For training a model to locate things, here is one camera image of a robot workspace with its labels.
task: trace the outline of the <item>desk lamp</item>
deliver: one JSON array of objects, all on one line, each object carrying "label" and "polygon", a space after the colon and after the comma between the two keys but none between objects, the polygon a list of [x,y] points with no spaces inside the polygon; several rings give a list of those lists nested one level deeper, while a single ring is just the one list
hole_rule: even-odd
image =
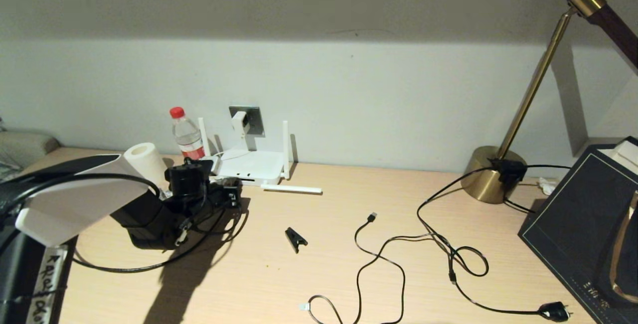
[{"label": "desk lamp", "polygon": [[[547,68],[556,52],[556,47],[558,47],[565,33],[565,29],[567,29],[572,15],[577,14],[587,19],[590,24],[595,24],[602,28],[625,54],[631,65],[638,69],[638,38],[636,38],[636,34],[629,29],[623,20],[616,15],[606,0],[567,0],[567,2],[569,8],[561,15],[558,24],[556,24],[556,29],[549,41],[547,50],[540,59],[540,63],[536,68],[522,102],[520,102],[519,110],[512,120],[512,124],[503,139],[503,143],[501,143],[500,147],[483,146],[474,150],[465,173],[480,168],[494,167],[494,163],[502,160],[521,162],[523,165],[526,165],[521,156],[513,151],[509,151],[509,149],[531,105],[531,101],[534,99],[534,95],[536,95],[536,90],[538,90],[538,86],[540,86],[545,72],[547,72]],[[503,203],[503,200],[509,197],[515,189],[517,181],[503,181],[501,175],[502,173],[498,169],[480,171],[463,179],[461,185],[465,192],[479,201],[485,203]]]}]

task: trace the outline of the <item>brass lamp base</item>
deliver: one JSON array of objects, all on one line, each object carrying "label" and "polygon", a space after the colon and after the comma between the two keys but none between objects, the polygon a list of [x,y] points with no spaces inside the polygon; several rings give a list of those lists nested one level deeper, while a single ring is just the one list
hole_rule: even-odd
[{"label": "brass lamp base", "polygon": [[[480,168],[492,167],[492,163],[489,162],[489,159],[497,158],[497,152],[498,147],[495,146],[478,147],[478,149],[472,153],[472,158],[470,158],[470,163],[468,163],[465,173]],[[518,156],[512,151],[508,151],[504,159],[520,161],[527,165],[521,156]],[[509,197],[516,188],[516,184],[505,186],[504,183],[498,180],[499,177],[500,174],[498,171],[488,169],[464,178],[461,180],[461,185],[465,192],[479,201],[499,204],[503,203],[503,199]]]}]

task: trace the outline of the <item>power socket plate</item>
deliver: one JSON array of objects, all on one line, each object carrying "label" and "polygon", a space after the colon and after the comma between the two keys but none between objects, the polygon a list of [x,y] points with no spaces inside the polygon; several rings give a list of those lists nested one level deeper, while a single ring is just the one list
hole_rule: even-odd
[{"label": "power socket plate", "polygon": [[246,112],[248,124],[250,125],[248,135],[264,135],[264,122],[262,122],[262,113],[258,107],[230,106],[228,109],[230,110],[231,118],[239,111]]}]

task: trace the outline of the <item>wooden desk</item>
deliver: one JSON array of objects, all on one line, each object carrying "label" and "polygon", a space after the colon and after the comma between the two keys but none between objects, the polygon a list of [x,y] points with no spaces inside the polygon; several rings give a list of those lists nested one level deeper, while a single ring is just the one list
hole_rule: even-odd
[{"label": "wooden desk", "polygon": [[[59,149],[28,170],[102,153]],[[251,199],[246,226],[221,248],[210,238],[183,260],[141,274],[110,274],[74,264],[61,322],[177,324],[183,319],[188,324],[311,324],[313,320],[298,305],[322,294],[337,306],[344,322],[351,323],[357,314],[355,276],[371,260],[355,246],[354,231],[371,212],[378,213],[360,234],[361,245],[374,252],[390,236],[424,233],[415,215],[417,206],[457,176],[300,163],[289,184],[322,187],[323,195],[244,187],[242,196]],[[543,197],[538,188],[521,185],[512,200],[530,206]],[[541,304],[562,301],[574,312],[569,323],[594,323],[518,238],[522,213],[478,202],[457,190],[428,204],[422,215],[453,245],[471,245],[488,258],[486,277],[456,271],[463,290],[474,300],[505,310],[536,310]],[[309,242],[299,254],[285,238],[289,226]],[[110,218],[80,235],[78,251],[87,261],[107,267],[140,267],[170,255],[134,248],[126,231]],[[402,323],[548,323],[538,316],[492,313],[465,300],[447,277],[444,253],[431,241],[393,242],[384,256],[406,271]],[[476,271],[482,270],[477,258],[466,259]],[[361,288],[361,323],[398,318],[401,273],[396,267],[378,261],[362,273]],[[337,322],[321,300],[315,302],[313,313],[328,324]]]}]

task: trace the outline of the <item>white router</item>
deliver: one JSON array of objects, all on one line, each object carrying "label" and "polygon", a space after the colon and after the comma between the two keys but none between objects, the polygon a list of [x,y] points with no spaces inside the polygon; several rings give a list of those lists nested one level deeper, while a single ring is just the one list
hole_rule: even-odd
[{"label": "white router", "polygon": [[283,122],[283,151],[249,151],[246,143],[246,133],[250,125],[244,126],[246,112],[237,111],[231,123],[237,135],[239,143],[230,150],[224,151],[222,156],[210,155],[208,137],[203,123],[203,118],[199,118],[201,138],[203,138],[204,153],[203,159],[214,161],[213,172],[216,178],[235,177],[242,181],[243,185],[260,186],[264,190],[282,190],[285,192],[304,192],[320,194],[321,188],[298,187],[291,185],[279,185],[282,178],[290,179],[290,135],[288,121]]}]

